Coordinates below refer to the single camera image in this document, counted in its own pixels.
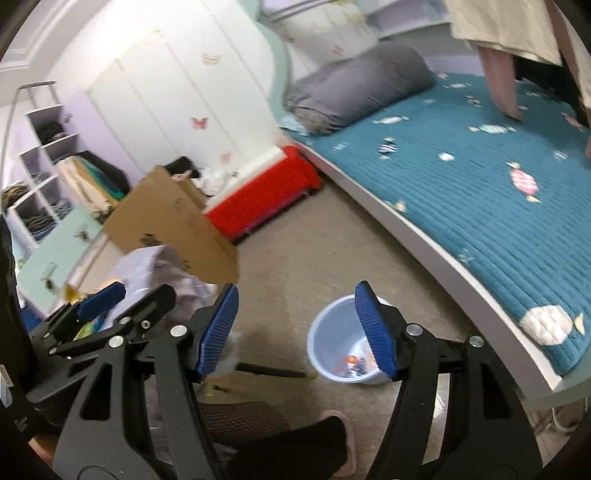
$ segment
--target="red storage box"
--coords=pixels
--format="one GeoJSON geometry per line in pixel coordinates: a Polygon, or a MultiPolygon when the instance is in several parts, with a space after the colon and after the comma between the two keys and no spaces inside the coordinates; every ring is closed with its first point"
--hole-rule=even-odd
{"type": "Polygon", "coordinates": [[[283,151],[283,160],[206,214],[228,240],[238,240],[309,190],[322,187],[314,167],[298,155],[295,147],[283,151]]]}

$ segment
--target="beige coat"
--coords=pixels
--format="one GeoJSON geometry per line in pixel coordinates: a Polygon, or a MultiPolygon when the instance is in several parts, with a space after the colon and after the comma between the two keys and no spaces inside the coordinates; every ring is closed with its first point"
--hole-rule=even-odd
{"type": "Polygon", "coordinates": [[[555,7],[544,0],[445,0],[452,21],[452,36],[482,47],[507,51],[526,59],[562,65],[560,52],[571,49],[576,67],[569,62],[582,93],[583,102],[591,109],[591,56],[569,21],[560,13],[554,22],[563,20],[567,35],[557,38],[548,11],[555,7]]]}

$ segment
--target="light blue trash bin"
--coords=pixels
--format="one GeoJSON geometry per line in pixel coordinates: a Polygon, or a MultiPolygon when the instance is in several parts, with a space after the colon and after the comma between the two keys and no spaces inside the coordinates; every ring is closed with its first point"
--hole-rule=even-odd
{"type": "MultiPolygon", "coordinates": [[[[379,301],[390,305],[384,299],[379,301]]],[[[388,377],[377,368],[358,377],[347,375],[346,358],[365,340],[355,311],[355,295],[347,295],[328,305],[314,319],[308,332],[308,358],[320,375],[334,382],[383,383],[388,377]]]]}

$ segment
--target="cardboard box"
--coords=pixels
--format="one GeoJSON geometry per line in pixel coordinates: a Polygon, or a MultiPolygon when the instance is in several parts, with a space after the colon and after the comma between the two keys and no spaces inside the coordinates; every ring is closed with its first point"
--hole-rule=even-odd
{"type": "Polygon", "coordinates": [[[199,280],[220,286],[237,282],[235,247],[201,213],[195,186],[182,183],[156,167],[121,201],[105,222],[104,233],[124,253],[172,245],[187,272],[199,280]]]}

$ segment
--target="blue gripper pad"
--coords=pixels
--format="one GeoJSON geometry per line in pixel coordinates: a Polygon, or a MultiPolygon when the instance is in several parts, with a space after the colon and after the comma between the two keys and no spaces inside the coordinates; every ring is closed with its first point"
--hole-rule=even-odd
{"type": "Polygon", "coordinates": [[[76,316],[83,323],[91,322],[99,315],[104,312],[108,312],[121,300],[125,298],[125,286],[119,282],[113,282],[108,287],[103,288],[101,291],[95,293],[92,297],[88,297],[84,300],[76,316]]]}
{"type": "Polygon", "coordinates": [[[367,281],[355,287],[355,310],[379,369],[388,378],[398,374],[396,346],[382,317],[380,302],[367,281]]]}
{"type": "Polygon", "coordinates": [[[199,362],[195,371],[201,378],[216,369],[217,362],[222,356],[222,350],[230,334],[230,330],[238,313],[238,289],[236,285],[229,285],[223,291],[223,299],[217,311],[213,314],[199,349],[199,362]]]}

